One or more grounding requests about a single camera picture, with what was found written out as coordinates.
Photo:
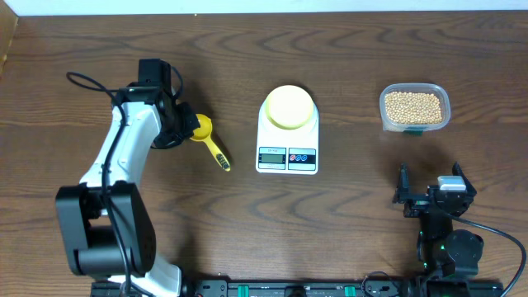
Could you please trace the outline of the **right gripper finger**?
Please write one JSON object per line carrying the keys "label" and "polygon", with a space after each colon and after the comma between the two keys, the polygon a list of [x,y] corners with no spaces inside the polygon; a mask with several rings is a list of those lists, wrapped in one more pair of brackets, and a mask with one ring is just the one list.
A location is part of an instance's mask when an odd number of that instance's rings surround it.
{"label": "right gripper finger", "polygon": [[473,190],[474,187],[473,185],[471,184],[471,182],[469,181],[469,179],[465,176],[460,164],[458,162],[455,162],[453,167],[452,167],[452,175],[453,176],[458,176],[458,177],[461,177],[464,181],[464,184],[466,185],[466,189],[467,190]]}
{"label": "right gripper finger", "polygon": [[399,168],[398,184],[396,186],[393,203],[403,204],[410,198],[409,180],[408,180],[408,165],[402,163]]}

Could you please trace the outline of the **yellow measuring scoop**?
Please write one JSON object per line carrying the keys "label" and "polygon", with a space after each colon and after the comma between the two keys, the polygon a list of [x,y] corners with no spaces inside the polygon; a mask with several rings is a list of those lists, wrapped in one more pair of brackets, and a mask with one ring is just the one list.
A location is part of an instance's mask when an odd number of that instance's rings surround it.
{"label": "yellow measuring scoop", "polygon": [[214,140],[212,140],[212,120],[203,114],[197,114],[196,117],[200,126],[193,130],[191,140],[194,142],[204,143],[218,165],[224,171],[229,172],[231,170],[231,166],[226,155],[222,152]]}

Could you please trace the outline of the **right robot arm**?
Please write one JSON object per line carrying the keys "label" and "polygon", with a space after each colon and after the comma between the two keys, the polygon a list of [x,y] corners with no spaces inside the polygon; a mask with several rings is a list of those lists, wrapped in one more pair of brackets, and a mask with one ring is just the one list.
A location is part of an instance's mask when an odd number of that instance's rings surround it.
{"label": "right robot arm", "polygon": [[404,217],[419,219],[417,258],[424,264],[424,272],[401,289],[404,296],[469,295],[469,278],[479,272],[483,239],[455,229],[453,221],[468,210],[476,194],[458,163],[450,176],[439,176],[423,194],[411,191],[408,166],[400,166],[393,202],[404,205]]}

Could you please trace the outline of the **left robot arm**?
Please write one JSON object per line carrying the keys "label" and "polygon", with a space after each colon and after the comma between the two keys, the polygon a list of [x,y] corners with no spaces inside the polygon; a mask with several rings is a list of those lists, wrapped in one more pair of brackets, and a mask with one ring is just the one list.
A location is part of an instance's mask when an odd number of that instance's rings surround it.
{"label": "left robot arm", "polygon": [[172,87],[128,86],[112,98],[100,152],[76,186],[62,186],[55,208],[68,266],[115,286],[115,295],[180,296],[182,271],[158,253],[139,193],[151,149],[171,149],[198,128]]}

